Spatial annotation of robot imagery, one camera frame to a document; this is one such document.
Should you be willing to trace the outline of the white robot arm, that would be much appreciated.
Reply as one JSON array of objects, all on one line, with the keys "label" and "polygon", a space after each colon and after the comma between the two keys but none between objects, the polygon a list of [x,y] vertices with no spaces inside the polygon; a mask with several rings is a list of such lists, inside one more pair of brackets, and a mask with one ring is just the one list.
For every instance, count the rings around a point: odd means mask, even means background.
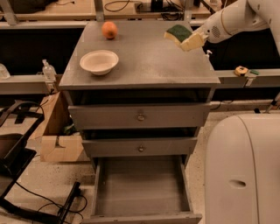
[{"label": "white robot arm", "polygon": [[[280,0],[237,0],[185,39],[190,51],[244,31],[270,28],[280,42]],[[280,224],[280,115],[233,115],[208,138],[205,224]]]}]

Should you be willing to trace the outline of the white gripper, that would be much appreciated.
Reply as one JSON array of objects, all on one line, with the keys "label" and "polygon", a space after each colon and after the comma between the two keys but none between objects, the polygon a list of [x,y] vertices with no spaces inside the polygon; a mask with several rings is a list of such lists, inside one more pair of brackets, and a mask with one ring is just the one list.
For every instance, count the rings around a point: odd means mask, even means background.
[{"label": "white gripper", "polygon": [[181,49],[185,52],[189,52],[202,47],[207,40],[210,43],[220,43],[227,37],[222,25],[221,14],[213,14],[209,17],[202,25],[202,30],[205,34],[203,32],[193,33],[180,44]]}]

